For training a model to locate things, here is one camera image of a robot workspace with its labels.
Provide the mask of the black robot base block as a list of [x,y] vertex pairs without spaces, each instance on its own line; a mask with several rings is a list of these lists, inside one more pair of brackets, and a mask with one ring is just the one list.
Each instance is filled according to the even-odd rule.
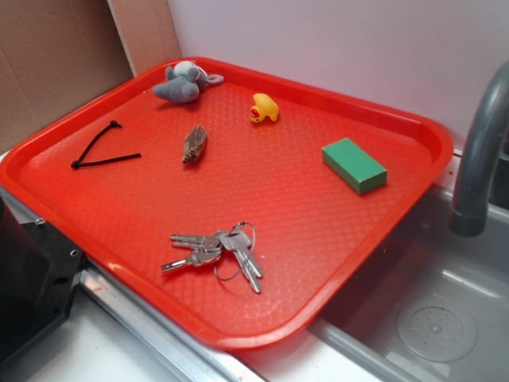
[[69,317],[85,260],[50,223],[20,223],[1,202],[1,368]]

